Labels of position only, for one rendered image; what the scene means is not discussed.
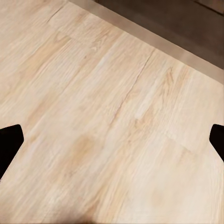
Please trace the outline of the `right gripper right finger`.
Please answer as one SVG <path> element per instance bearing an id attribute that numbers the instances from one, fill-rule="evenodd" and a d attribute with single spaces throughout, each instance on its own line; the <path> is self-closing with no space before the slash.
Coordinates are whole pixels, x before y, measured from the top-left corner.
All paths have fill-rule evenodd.
<path id="1" fill-rule="evenodd" d="M 210 132 L 209 140 L 224 161 L 224 126 L 214 124 Z"/>

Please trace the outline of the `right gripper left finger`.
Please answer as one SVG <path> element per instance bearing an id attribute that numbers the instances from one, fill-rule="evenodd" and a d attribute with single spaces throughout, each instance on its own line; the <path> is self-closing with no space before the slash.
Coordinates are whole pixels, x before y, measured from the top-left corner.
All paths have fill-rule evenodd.
<path id="1" fill-rule="evenodd" d="M 0 129 L 0 180 L 24 142 L 20 124 Z"/>

